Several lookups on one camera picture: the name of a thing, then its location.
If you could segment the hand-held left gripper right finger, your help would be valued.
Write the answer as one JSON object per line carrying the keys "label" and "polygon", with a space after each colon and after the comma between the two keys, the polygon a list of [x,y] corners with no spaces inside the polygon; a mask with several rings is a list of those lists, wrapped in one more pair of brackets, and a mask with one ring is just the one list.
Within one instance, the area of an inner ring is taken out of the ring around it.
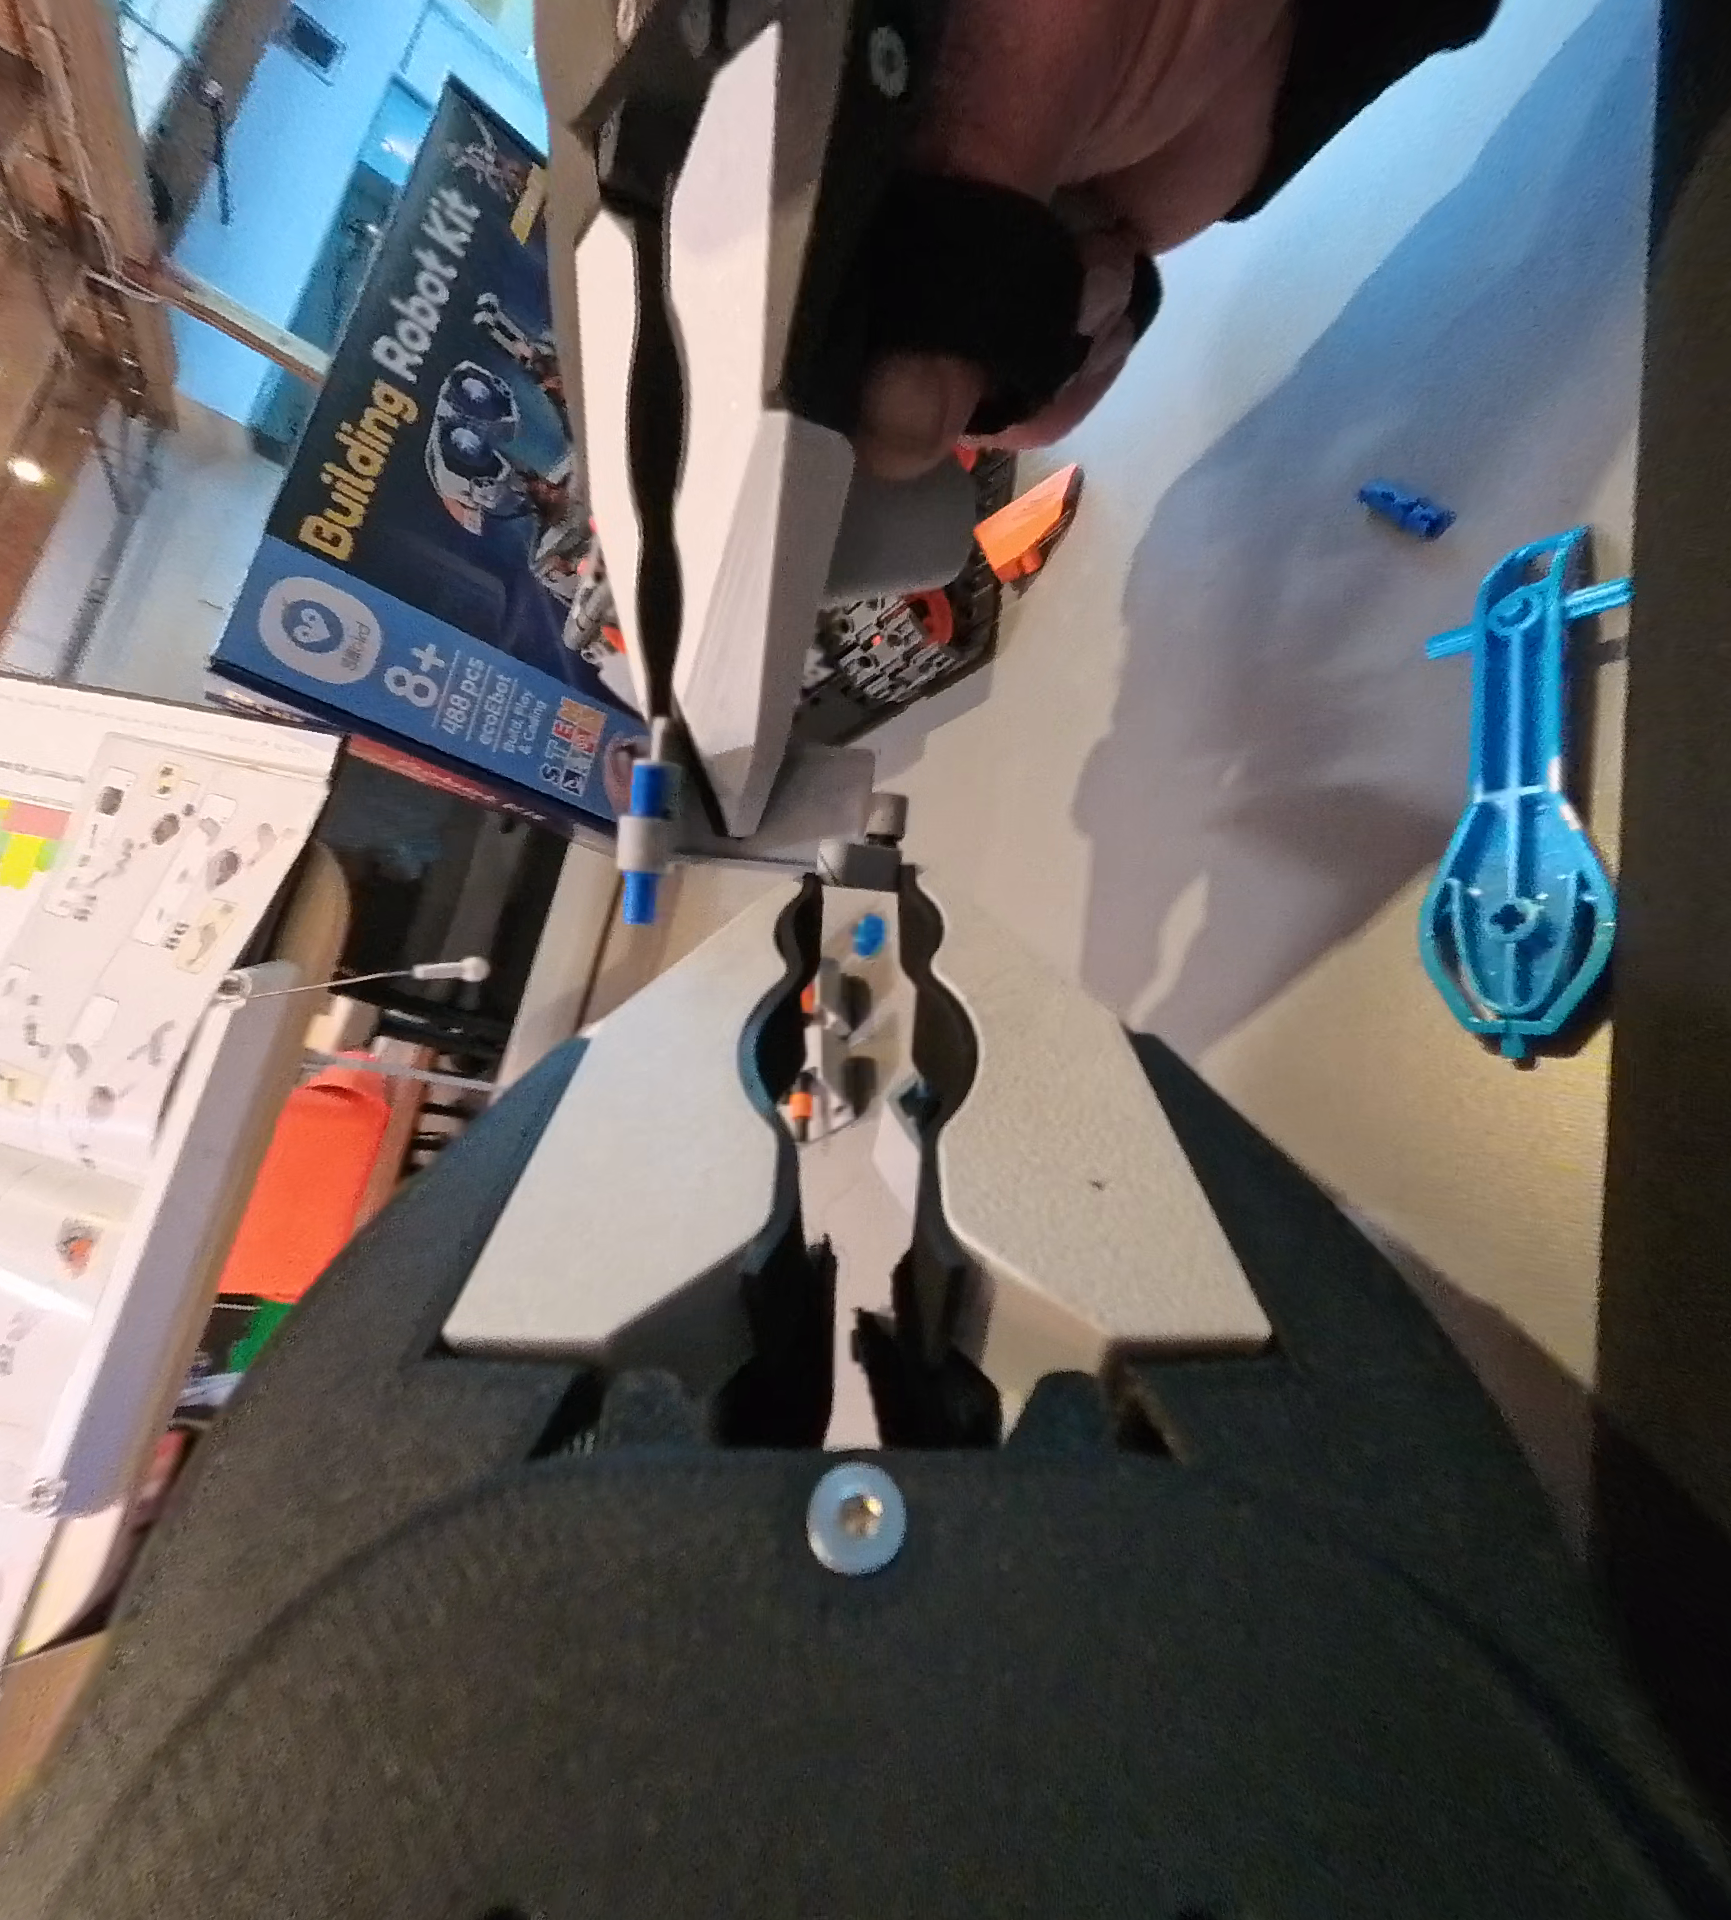
{"label": "hand-held left gripper right finger", "polygon": [[937,877],[899,886],[931,1097],[895,1325],[999,1399],[1255,1356],[1269,1322],[1117,1017]]}

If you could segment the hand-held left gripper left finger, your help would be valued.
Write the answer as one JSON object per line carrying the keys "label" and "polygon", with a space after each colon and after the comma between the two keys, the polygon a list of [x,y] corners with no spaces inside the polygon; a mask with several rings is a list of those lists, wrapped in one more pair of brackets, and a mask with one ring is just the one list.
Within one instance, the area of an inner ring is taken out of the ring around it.
{"label": "hand-held left gripper left finger", "polygon": [[749,1367],[819,1374],[823,1250],[779,1105],[821,934],[821,885],[777,881],[589,1029],[449,1306],[451,1352],[703,1399]]}

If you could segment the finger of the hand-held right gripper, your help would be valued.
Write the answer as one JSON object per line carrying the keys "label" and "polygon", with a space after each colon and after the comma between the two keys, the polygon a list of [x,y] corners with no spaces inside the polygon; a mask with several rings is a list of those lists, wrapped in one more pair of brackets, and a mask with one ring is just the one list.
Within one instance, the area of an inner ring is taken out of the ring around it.
{"label": "finger of the hand-held right gripper", "polygon": [[677,486],[685,374],[669,297],[671,198],[601,200],[573,257],[595,540],[657,758],[693,766],[677,696],[685,610]]}
{"label": "finger of the hand-held right gripper", "polygon": [[853,479],[841,429],[789,392],[793,325],[845,237],[825,169],[877,104],[853,30],[759,30],[709,80],[671,190],[671,323],[685,451],[671,691],[723,836],[753,836],[781,777]]}

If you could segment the grey axle connector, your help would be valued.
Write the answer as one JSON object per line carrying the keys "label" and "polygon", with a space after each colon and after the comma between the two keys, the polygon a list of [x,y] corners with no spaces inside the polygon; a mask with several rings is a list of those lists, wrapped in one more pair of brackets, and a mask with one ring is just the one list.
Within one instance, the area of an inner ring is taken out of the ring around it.
{"label": "grey axle connector", "polygon": [[685,808],[677,829],[677,861],[773,881],[813,881],[825,889],[893,894],[905,866],[907,796],[873,790],[861,806],[843,796],[785,795],[751,834],[709,829],[703,811]]}

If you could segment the person's right hand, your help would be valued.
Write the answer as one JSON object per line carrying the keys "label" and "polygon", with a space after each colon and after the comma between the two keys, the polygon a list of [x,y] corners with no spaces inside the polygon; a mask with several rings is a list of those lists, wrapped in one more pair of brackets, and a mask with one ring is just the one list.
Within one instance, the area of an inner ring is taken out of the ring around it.
{"label": "person's right hand", "polygon": [[1083,262],[1081,368],[987,444],[1063,438],[1117,380],[1139,257],[1223,222],[1265,172],[1309,4],[951,4],[905,165],[1061,209]]}

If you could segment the large grey tracked brick vehicle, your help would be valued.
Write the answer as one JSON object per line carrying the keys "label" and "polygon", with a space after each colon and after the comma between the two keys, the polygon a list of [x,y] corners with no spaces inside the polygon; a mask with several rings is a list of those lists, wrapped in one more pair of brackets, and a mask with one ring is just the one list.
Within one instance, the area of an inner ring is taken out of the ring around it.
{"label": "large grey tracked brick vehicle", "polygon": [[989,661],[1003,588],[973,527],[1007,508],[1017,460],[977,451],[911,483],[861,474],[809,645],[795,744],[851,747]]}

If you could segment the blue cardboard box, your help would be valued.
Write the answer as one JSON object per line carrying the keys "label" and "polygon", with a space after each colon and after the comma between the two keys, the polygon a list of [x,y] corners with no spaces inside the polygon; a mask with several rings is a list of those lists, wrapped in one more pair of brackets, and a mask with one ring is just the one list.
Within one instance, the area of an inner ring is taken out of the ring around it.
{"label": "blue cardboard box", "polygon": [[545,197],[541,153],[449,80],[210,670],[609,841],[643,724],[621,648],[573,616],[591,529]]}

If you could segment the orange wedge brick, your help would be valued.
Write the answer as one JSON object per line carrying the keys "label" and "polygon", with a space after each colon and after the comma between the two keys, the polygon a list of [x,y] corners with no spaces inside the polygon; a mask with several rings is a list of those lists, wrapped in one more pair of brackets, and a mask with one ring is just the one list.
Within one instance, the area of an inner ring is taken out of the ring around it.
{"label": "orange wedge brick", "polygon": [[1021,595],[1041,576],[1069,534],[1083,485],[1083,466],[1067,462],[975,525],[975,552],[999,588]]}

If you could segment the small grey orange brick assembly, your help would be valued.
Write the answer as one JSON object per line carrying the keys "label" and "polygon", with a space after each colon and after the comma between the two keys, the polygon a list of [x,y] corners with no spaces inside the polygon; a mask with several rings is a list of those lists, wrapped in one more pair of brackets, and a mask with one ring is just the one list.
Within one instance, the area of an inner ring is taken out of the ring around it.
{"label": "small grey orange brick assembly", "polygon": [[901,964],[895,897],[839,907],[799,997],[801,1067],[781,1097],[797,1146],[889,1113],[915,1133],[933,1106],[913,1064],[915,990]]}

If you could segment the orange storage bin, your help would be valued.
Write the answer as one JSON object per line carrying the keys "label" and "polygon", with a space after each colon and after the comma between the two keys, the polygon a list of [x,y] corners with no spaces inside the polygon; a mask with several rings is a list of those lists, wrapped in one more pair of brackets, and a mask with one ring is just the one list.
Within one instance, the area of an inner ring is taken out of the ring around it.
{"label": "orange storage bin", "polygon": [[216,1296],[294,1306],[411,1176],[421,1137],[465,1098],[368,1055],[342,1055],[284,1103]]}

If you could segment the green storage bin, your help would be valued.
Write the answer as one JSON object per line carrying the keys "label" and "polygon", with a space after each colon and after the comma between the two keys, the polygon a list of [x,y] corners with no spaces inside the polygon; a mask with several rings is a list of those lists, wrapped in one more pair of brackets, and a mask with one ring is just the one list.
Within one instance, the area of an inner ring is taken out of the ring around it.
{"label": "green storage bin", "polygon": [[194,1380],[240,1378],[272,1340],[296,1303],[254,1294],[218,1294],[210,1306]]}

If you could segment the white stand platform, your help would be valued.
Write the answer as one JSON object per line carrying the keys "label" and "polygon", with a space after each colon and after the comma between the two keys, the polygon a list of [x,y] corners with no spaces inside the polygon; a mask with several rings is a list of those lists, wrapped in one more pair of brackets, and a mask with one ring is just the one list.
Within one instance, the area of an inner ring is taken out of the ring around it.
{"label": "white stand platform", "polygon": [[232,973],[206,1009],[118,1240],[106,1294],[70,1376],[32,1489],[50,1526],[14,1637],[18,1657],[60,1638],[94,1574],[84,1555],[122,1522],[170,1423],[206,1328],[282,1105],[302,1067],[298,963]]}

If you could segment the light blue paddle piece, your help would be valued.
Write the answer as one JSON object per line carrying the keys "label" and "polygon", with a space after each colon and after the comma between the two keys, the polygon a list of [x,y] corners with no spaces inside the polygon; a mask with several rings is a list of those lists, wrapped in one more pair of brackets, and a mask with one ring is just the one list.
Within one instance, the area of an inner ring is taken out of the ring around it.
{"label": "light blue paddle piece", "polygon": [[1629,606],[1587,525],[1513,548],[1423,647],[1467,670],[1465,792],[1415,948],[1457,1026],[1513,1069],[1561,1042],[1609,973],[1619,901],[1571,790],[1573,633]]}

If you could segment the instruction booklet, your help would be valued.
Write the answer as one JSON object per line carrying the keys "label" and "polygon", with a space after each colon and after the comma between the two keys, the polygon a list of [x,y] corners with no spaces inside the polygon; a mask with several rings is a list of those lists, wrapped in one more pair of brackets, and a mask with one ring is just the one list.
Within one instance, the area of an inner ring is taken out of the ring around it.
{"label": "instruction booklet", "polygon": [[62,1518],[112,1501],[80,1436],[182,1069],[340,758],[324,733],[0,675],[0,1692]]}

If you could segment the black dimpled foam mat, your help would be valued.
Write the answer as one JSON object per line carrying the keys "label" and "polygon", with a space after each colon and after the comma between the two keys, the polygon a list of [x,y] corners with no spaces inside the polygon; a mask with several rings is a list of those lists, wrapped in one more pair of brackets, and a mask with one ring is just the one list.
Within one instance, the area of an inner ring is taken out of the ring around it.
{"label": "black dimpled foam mat", "polygon": [[1623,926],[1597,1303],[1599,1539],[1731,1634],[1731,4],[1663,4]]}

